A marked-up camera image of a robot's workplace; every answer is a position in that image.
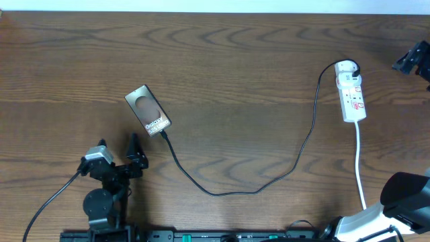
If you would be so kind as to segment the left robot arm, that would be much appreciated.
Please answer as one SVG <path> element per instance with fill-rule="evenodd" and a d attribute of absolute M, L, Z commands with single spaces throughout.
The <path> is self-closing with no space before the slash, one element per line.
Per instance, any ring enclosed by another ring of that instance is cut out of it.
<path fill-rule="evenodd" d="M 131 135 L 126 158 L 129 163 L 116 165 L 103 139 L 81 158 L 80 174 L 101 182 L 101 187 L 90 191 L 83 201 L 90 241 L 140 241 L 139 228 L 126 222 L 130 180 L 142 177 L 143 170 L 148 168 L 148 158 L 135 133 Z"/>

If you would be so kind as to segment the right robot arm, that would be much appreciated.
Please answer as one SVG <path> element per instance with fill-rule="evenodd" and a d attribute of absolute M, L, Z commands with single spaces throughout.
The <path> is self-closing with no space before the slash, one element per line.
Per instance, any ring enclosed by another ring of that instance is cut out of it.
<path fill-rule="evenodd" d="M 359 65 L 352 59 L 333 63 L 343 120 L 355 126 L 366 118 Z M 429 232 L 429 174 L 397 172 L 384 185 L 380 199 L 367 206 L 360 177 L 359 158 L 355 161 L 355 178 L 362 206 L 361 212 L 332 221 L 320 234 L 328 241 L 403 240 L 403 235 Z"/>

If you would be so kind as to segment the Galaxy S25 Ultra smartphone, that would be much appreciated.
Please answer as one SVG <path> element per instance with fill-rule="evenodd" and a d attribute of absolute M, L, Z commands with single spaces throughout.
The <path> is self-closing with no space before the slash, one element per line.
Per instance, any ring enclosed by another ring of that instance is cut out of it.
<path fill-rule="evenodd" d="M 125 100 L 149 136 L 155 136 L 172 125 L 171 119 L 147 85 L 126 95 Z"/>

